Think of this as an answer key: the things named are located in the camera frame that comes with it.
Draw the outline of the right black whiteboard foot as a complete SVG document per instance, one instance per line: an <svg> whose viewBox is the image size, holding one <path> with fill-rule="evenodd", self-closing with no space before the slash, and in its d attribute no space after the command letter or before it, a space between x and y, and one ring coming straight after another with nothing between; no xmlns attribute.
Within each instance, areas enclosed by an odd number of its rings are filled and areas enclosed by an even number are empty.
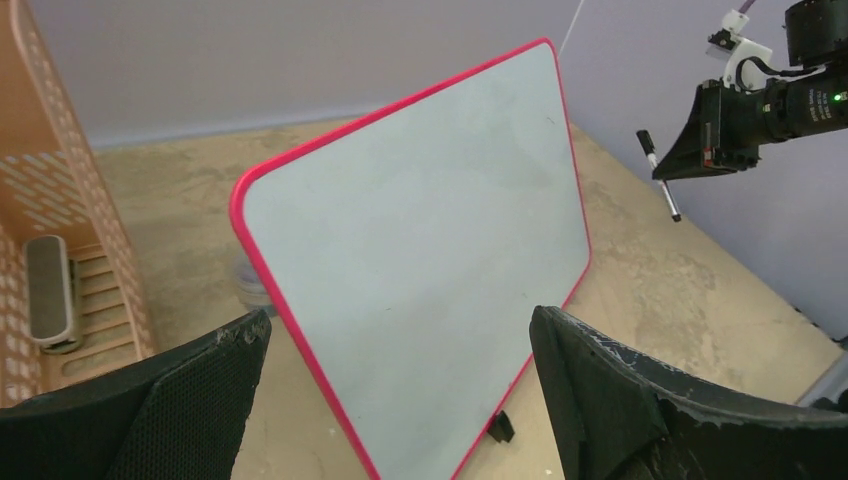
<svg viewBox="0 0 848 480"><path fill-rule="evenodd" d="M515 435L515 430L508 414L499 410L491 418L486 433L498 443L510 443Z"/></svg>

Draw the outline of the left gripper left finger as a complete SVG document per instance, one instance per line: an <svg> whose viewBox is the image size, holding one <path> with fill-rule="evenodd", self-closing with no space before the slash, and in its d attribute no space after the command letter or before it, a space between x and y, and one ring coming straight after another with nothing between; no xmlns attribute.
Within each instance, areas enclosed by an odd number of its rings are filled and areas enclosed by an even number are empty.
<svg viewBox="0 0 848 480"><path fill-rule="evenodd" d="M257 310L1 411L4 479L228 479L272 333Z"/></svg>

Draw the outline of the pink-framed whiteboard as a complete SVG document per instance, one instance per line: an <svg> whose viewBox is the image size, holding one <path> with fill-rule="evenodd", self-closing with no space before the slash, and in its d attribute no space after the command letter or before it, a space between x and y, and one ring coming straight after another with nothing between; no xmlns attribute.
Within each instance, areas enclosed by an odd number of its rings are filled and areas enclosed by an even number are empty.
<svg viewBox="0 0 848 480"><path fill-rule="evenodd" d="M229 217L367 475L456 478L590 264L554 45L248 169Z"/></svg>

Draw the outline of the orange plastic file organizer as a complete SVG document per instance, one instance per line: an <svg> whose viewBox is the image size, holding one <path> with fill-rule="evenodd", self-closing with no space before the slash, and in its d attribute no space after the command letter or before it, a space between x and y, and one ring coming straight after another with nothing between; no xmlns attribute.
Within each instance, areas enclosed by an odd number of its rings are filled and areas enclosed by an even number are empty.
<svg viewBox="0 0 848 480"><path fill-rule="evenodd" d="M29 335L24 246L60 237L80 277L80 347ZM1 404L156 354L135 253L29 5L1 5Z"/></svg>

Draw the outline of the small clear plastic jar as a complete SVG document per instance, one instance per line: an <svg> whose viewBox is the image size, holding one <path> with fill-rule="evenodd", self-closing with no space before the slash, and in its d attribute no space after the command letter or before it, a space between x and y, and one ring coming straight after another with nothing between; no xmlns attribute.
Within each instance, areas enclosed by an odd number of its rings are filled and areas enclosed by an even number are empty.
<svg viewBox="0 0 848 480"><path fill-rule="evenodd" d="M231 272L236 295L247 311L262 310L269 317L277 315L270 295L244 252L234 256Z"/></svg>

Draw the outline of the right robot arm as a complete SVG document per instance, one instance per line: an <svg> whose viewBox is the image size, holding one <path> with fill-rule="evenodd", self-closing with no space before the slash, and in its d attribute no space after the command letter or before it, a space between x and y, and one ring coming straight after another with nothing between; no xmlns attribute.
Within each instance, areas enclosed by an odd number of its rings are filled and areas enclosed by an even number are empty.
<svg viewBox="0 0 848 480"><path fill-rule="evenodd" d="M847 126L847 4L799 1L784 14L789 68L746 38L746 7L728 12L709 44L726 54L723 74L696 89L677 140L653 168L658 181L733 174L755 167L763 145Z"/></svg>

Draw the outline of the grey whiteboard eraser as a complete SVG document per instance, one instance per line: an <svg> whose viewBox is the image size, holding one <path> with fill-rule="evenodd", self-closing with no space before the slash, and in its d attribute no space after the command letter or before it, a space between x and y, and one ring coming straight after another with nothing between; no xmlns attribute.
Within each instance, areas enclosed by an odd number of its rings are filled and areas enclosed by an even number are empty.
<svg viewBox="0 0 848 480"><path fill-rule="evenodd" d="M28 336L46 354L68 354L81 346L81 297L77 262L57 235L33 238L23 247Z"/></svg>

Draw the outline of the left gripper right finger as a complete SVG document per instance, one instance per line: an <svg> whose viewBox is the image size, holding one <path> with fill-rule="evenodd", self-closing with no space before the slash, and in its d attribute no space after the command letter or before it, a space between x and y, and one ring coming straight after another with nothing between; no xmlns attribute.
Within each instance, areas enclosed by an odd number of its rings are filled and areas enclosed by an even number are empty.
<svg viewBox="0 0 848 480"><path fill-rule="evenodd" d="M843 479L847 408L766 400L693 376L555 306L529 325L569 479Z"/></svg>

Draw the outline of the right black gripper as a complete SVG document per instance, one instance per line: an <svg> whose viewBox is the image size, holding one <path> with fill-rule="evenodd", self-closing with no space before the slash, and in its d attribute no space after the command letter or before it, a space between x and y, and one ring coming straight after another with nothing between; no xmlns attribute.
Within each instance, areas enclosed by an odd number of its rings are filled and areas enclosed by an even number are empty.
<svg viewBox="0 0 848 480"><path fill-rule="evenodd" d="M750 169L759 146L771 139L766 126L766 89L754 92L707 80L696 88L687 121L669 151L653 169L654 180L713 175L711 169Z"/></svg>

